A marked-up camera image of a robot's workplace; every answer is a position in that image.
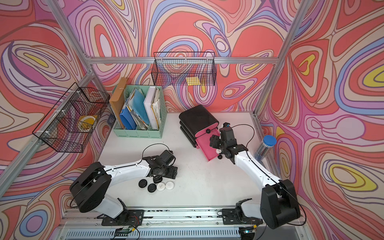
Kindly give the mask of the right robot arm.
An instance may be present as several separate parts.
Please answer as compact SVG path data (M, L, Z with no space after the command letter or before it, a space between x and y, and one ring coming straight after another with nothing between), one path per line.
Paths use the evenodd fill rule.
M233 128L221 128L218 136L210 137L210 146L242 169L261 190L259 201L245 199L236 203L238 222L261 219L268 227L276 229L301 217L294 184L273 175L252 156L246 146L238 144Z

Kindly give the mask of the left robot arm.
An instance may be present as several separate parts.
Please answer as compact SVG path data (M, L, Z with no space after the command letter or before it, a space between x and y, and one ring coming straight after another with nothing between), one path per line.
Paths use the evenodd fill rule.
M103 166L96 162L71 184L70 192L81 213L96 211L112 219L127 213L125 204L107 194L109 187L137 178L157 177L175 179L178 168L170 150L160 155L143 157L133 163Z

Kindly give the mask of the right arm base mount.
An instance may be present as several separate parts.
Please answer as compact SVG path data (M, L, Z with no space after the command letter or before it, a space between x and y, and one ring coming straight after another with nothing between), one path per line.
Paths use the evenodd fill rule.
M239 208L222 209L220 216L224 225L256 225L264 223L262 219L246 217Z

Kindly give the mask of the black drawer cabinet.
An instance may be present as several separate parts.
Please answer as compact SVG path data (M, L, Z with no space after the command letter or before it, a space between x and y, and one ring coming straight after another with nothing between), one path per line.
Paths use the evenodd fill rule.
M195 133L213 123L219 123L203 105L198 105L180 113L179 120L181 131L194 148L198 146Z

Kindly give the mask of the pink top drawer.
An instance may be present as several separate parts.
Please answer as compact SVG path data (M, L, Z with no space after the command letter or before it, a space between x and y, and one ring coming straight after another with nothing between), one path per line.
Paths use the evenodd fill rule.
M209 125L208 127L203 128L202 130L199 130L198 132L195 133L195 137L198 138L204 134L209 134L212 132L214 129L218 127L219 123L213 123L212 125Z

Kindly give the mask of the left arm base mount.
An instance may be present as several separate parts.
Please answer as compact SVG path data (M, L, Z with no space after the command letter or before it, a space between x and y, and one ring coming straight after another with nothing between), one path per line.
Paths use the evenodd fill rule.
M144 219L144 210L123 210L116 218L106 215L100 217L102 226L133 226L142 225Z

